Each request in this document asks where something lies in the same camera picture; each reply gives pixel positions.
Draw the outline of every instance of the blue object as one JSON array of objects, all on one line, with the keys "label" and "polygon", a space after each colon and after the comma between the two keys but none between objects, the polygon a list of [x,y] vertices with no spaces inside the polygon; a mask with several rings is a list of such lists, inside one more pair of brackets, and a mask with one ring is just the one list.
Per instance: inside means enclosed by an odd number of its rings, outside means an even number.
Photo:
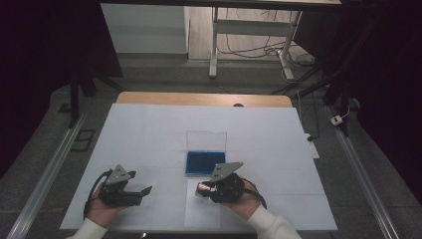
[{"label": "blue object", "polygon": [[225,152],[188,151],[186,175],[211,175],[216,163],[225,162]]}]

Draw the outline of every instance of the wooden edge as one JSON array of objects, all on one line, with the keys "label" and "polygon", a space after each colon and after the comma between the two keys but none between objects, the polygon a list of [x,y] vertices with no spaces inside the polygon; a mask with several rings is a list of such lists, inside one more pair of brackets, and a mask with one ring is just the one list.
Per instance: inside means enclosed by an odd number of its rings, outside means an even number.
[{"label": "wooden edge", "polygon": [[292,101],[286,96],[194,94],[194,93],[148,93],[123,92],[118,95],[118,104],[213,106],[232,107],[241,104],[256,108],[291,108]]}]

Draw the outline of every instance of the white sleeve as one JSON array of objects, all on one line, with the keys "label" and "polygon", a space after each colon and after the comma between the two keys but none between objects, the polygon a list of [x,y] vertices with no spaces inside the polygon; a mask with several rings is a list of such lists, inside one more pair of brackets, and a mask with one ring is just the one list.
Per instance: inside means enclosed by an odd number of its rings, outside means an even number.
[{"label": "white sleeve", "polygon": [[262,205],[248,219],[259,239],[300,239],[298,232],[281,216],[276,217]]},{"label": "white sleeve", "polygon": [[68,239],[102,239],[107,229],[97,225],[92,220],[85,218],[84,224],[73,237]]}]

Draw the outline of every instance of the table leg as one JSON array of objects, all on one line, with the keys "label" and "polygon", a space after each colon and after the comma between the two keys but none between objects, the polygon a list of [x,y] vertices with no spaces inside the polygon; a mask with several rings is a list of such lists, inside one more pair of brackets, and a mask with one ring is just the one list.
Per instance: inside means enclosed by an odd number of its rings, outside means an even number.
[{"label": "table leg", "polygon": [[292,74],[292,70],[290,69],[288,60],[287,60],[287,54],[289,52],[289,48],[291,46],[293,37],[295,36],[296,29],[298,27],[299,19],[301,18],[302,11],[301,12],[294,12],[295,17],[293,19],[293,22],[290,26],[289,34],[286,37],[285,46],[283,48],[283,51],[278,51],[280,62],[282,63],[283,72],[285,73],[287,80],[293,80],[294,76]]},{"label": "table leg", "polygon": [[215,79],[217,77],[217,29],[218,29],[218,7],[214,8],[214,20],[212,23],[212,47],[210,58],[210,72],[209,78]]}]

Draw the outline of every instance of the hand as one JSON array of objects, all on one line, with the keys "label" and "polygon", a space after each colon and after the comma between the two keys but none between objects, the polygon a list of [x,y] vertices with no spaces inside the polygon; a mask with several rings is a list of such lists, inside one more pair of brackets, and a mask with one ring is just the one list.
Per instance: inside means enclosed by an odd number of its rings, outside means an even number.
[{"label": "hand", "polygon": [[112,222],[114,217],[121,210],[127,207],[115,207],[104,204],[102,200],[99,199],[100,188],[102,188],[102,185],[103,184],[101,183],[97,188],[97,191],[92,196],[90,210],[87,217],[99,226],[106,228]]},{"label": "hand", "polygon": [[[255,186],[252,185],[249,181],[243,180],[245,182],[245,188],[253,191],[257,191]],[[231,208],[235,211],[240,217],[245,220],[248,220],[252,214],[257,210],[261,205],[261,202],[254,195],[249,193],[243,193],[242,196],[233,203],[222,203],[224,206]]]}]

